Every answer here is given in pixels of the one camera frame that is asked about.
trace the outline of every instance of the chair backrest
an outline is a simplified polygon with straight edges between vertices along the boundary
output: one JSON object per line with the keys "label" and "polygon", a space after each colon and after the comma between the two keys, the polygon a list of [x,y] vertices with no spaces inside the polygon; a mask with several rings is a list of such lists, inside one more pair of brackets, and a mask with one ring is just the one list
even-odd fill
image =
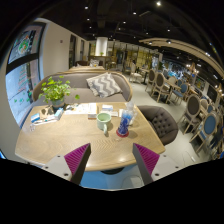
{"label": "chair backrest", "polygon": [[180,91],[181,93],[186,93],[188,90],[188,85],[186,83],[183,83],[181,86],[180,86]]}
{"label": "chair backrest", "polygon": [[161,89],[164,85],[164,76],[162,73],[158,72],[156,77],[156,87]]}
{"label": "chair backrest", "polygon": [[177,79],[175,78],[175,76],[171,76],[171,77],[169,78],[169,82],[170,82],[170,83],[175,84],[176,81],[177,81]]}
{"label": "chair backrest", "polygon": [[136,65],[134,63],[131,64],[131,73],[135,73]]}
{"label": "chair backrest", "polygon": [[208,109],[208,101],[206,99],[201,99],[201,105],[205,108],[205,110]]}
{"label": "chair backrest", "polygon": [[150,69],[149,70],[149,82],[153,82],[155,80],[155,78],[156,78],[155,72],[152,69]]}
{"label": "chair backrest", "polygon": [[178,81],[177,81],[177,85],[178,85],[178,86],[181,86],[181,84],[182,84],[182,81],[181,81],[180,79],[178,79]]}
{"label": "chair backrest", "polygon": [[163,75],[165,78],[168,78],[168,71],[166,69],[163,70]]}
{"label": "chair backrest", "polygon": [[196,117],[200,113],[201,102],[197,95],[192,94],[187,100],[187,113],[191,118]]}
{"label": "chair backrest", "polygon": [[214,110],[213,106],[211,104],[209,104],[208,109],[207,109],[208,113],[210,113],[213,110]]}
{"label": "chair backrest", "polygon": [[203,139],[206,139],[208,136],[213,134],[213,132],[216,129],[217,120],[213,113],[209,113],[204,121],[204,124],[202,126],[200,135]]}

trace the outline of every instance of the wall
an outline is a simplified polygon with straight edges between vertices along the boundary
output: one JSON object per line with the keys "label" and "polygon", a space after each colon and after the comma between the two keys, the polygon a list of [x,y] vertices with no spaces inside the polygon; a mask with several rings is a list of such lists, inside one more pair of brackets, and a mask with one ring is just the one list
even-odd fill
{"label": "wall", "polygon": [[[69,69],[69,44],[71,35],[76,37],[75,58],[80,59],[83,38],[49,20],[38,18],[35,21],[46,23],[40,47],[41,78]],[[88,56],[89,41],[84,40],[84,56]]]}
{"label": "wall", "polygon": [[11,109],[9,107],[6,87],[5,87],[5,74],[6,65],[9,57],[7,53],[3,63],[1,64],[0,70],[0,102],[1,102],[1,113],[0,113],[0,149],[7,159],[24,162],[15,155],[15,147],[17,138],[20,132],[20,128],[13,117]]}

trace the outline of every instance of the window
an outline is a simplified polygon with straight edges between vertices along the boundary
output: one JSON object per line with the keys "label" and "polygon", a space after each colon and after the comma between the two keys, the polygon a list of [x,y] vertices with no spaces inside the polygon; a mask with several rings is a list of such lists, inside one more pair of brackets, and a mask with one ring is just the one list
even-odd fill
{"label": "window", "polygon": [[27,26],[16,38],[6,67],[6,92],[12,114],[20,126],[32,109],[32,92],[40,82],[39,49],[45,23]]}

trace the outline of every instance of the potted plant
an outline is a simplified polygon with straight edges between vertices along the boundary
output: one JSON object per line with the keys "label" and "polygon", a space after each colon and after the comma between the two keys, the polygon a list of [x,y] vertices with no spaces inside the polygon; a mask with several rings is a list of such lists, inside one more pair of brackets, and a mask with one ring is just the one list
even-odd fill
{"label": "potted plant", "polygon": [[64,84],[62,84],[61,80],[54,81],[52,79],[52,76],[48,79],[48,83],[44,82],[42,83],[41,90],[44,93],[39,94],[39,99],[43,96],[44,101],[48,103],[48,100],[52,102],[52,106],[54,109],[58,109],[59,107],[64,106],[64,96],[70,95],[70,89],[71,87],[68,85],[70,81],[66,81]]}

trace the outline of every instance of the cup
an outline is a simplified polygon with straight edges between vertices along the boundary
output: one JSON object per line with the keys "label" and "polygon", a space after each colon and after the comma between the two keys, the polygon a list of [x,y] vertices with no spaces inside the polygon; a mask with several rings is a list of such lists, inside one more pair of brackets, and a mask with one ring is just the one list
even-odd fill
{"label": "cup", "polygon": [[107,113],[99,113],[96,116],[97,119],[97,127],[100,130],[104,131],[104,134],[107,134],[107,127],[110,124],[111,121],[111,115]]}

